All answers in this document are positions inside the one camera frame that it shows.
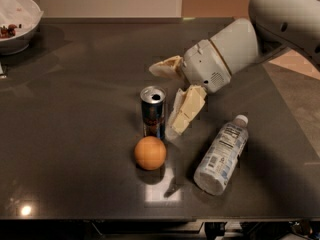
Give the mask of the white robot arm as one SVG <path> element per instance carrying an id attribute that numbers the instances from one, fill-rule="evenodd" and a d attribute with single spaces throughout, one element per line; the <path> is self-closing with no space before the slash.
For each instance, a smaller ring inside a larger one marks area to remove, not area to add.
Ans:
<path id="1" fill-rule="evenodd" d="M 182 56 L 153 64 L 159 77 L 182 79 L 165 135 L 172 140 L 187 129 L 205 97 L 229 84 L 234 74 L 272 60 L 288 49 L 320 65 L 320 0 L 250 0 L 249 17 L 239 18 Z"/>

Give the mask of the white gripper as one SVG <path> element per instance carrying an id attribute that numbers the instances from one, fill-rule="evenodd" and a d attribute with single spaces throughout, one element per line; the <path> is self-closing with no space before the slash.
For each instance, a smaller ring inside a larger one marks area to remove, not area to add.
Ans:
<path id="1" fill-rule="evenodd" d="M 173 56 L 151 65 L 149 72 L 157 77 L 181 79 L 181 63 L 181 56 Z M 209 40 L 201 40 L 185 52 L 182 72 L 192 85 L 186 91 L 179 89 L 176 93 L 165 130 L 169 141 L 188 128 L 205 105 L 207 93 L 217 92 L 231 80 L 228 68 Z"/>

